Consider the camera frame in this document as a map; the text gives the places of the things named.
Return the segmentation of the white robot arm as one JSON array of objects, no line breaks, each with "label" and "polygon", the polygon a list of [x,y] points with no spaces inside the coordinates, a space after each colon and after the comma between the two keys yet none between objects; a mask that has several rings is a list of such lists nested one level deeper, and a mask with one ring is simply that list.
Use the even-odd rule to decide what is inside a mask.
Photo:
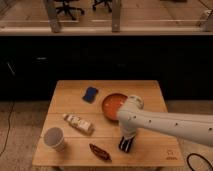
[{"label": "white robot arm", "polygon": [[130,95],[118,109],[117,119],[125,140],[133,138],[138,128],[145,128],[213,147],[212,115],[146,111],[142,99]]}]

